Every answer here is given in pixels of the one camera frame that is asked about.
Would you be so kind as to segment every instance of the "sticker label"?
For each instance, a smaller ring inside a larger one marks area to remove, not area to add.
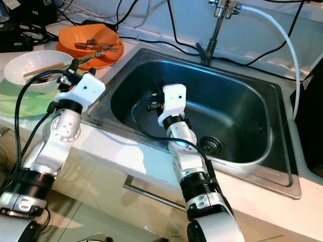
[[[11,10],[20,6],[20,3],[17,0],[3,0],[3,2]]]

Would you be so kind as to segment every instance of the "sink basin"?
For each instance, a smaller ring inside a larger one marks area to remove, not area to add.
[[[282,93],[276,84],[140,49],[108,83],[84,120],[166,150],[165,143],[136,130],[131,107],[163,85],[175,83],[187,88],[186,118],[216,170],[300,198]],[[148,112],[142,105],[137,118],[150,134],[166,135],[157,123],[156,111]]]

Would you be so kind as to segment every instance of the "sink drain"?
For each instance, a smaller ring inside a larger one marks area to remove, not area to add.
[[[217,156],[221,152],[221,143],[210,136],[203,137],[200,140],[199,146],[206,153],[206,155]]]

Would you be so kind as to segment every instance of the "white wall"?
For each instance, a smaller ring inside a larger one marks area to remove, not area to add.
[[[95,9],[103,14],[114,14],[119,0],[74,0],[73,2]],[[126,12],[132,2],[133,0],[123,0],[119,13]],[[151,5],[154,6],[158,2],[160,0],[151,0]],[[261,0],[241,0],[241,2],[275,9],[275,11],[262,10],[272,15],[287,32],[294,16],[285,12],[295,13],[298,8],[298,4],[273,4]],[[148,0],[140,0],[132,13],[144,14],[147,3]],[[208,4],[207,0],[171,0],[171,3],[178,38],[206,45],[212,35],[216,21],[216,18],[213,16],[214,7]],[[302,11],[301,18],[298,19],[291,37],[301,69],[305,71],[309,70],[310,65],[323,52],[323,23],[310,20],[316,19],[320,21],[318,16],[323,16],[323,9],[306,6]],[[124,23],[137,25],[142,20],[129,17]],[[167,4],[163,4],[150,14],[145,24],[140,28],[154,33],[173,36]],[[252,13],[242,11],[240,15],[226,20],[222,26],[216,50],[218,54],[216,56],[234,57],[236,55],[236,60],[242,61],[244,59],[244,62],[247,62],[252,57],[259,56],[279,46],[283,41],[282,36],[271,23]],[[287,45],[281,51],[271,54],[263,60],[286,66],[282,68],[282,72],[284,72],[284,69],[288,70],[288,68],[293,66]]]

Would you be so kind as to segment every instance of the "white bowl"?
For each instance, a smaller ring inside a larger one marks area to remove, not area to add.
[[[72,62],[73,57],[57,50],[39,50],[22,54],[11,60],[4,68],[5,78],[22,88],[28,77],[24,74],[61,62]],[[58,87],[56,79],[60,74],[54,74],[47,82],[31,84],[27,92],[49,93]]]

